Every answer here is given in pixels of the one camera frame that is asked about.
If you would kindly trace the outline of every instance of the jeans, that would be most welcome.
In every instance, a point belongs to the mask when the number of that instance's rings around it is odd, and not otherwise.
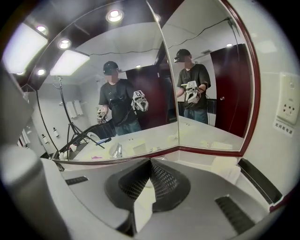
[[[184,117],[196,120],[198,122],[202,122],[208,124],[208,116],[206,109],[198,109],[198,110],[189,110],[185,109],[183,113]]]
[[[115,127],[115,129],[118,136],[142,130],[138,120],[134,120],[133,122],[127,124],[121,124],[120,126]]]

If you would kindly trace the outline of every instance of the person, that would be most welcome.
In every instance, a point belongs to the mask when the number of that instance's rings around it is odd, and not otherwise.
[[[119,79],[119,67],[113,61],[103,66],[107,82],[100,89],[99,105],[105,114],[112,111],[112,122],[120,135],[141,131],[137,116],[131,106],[133,86],[127,79]]]
[[[174,62],[182,64],[183,69],[179,73],[176,97],[182,96],[186,89],[182,84],[196,81],[199,91],[199,101],[188,103],[184,101],[184,117],[208,124],[206,90],[210,87],[210,76],[203,64],[194,64],[192,55],[187,49],[180,49]]]

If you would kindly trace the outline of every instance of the black t-shirt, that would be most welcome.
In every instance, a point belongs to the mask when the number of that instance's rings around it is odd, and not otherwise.
[[[108,105],[115,126],[137,119],[131,106],[133,93],[133,86],[127,79],[119,79],[115,85],[107,82],[101,87],[99,105]]]
[[[204,83],[207,83],[207,88],[210,87],[210,76],[203,64],[195,64],[189,71],[187,71],[186,69],[181,70],[181,72],[179,73],[177,87],[185,89],[182,84],[186,84],[190,81],[196,81],[198,87]],[[207,108],[206,91],[201,93],[201,98],[196,104],[189,104],[185,99],[186,98],[184,97],[183,105],[185,108],[191,110]]]

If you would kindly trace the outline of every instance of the pink object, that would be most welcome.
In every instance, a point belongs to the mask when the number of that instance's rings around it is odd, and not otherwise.
[[[102,158],[102,157],[92,157],[92,159],[99,159],[99,158]]]

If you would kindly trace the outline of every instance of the square light panel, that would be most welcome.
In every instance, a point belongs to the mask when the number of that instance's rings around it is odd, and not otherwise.
[[[50,75],[70,76],[88,60],[90,60],[88,55],[66,50],[50,71]]]
[[[3,53],[7,71],[22,73],[48,40],[24,23],[17,28]]]

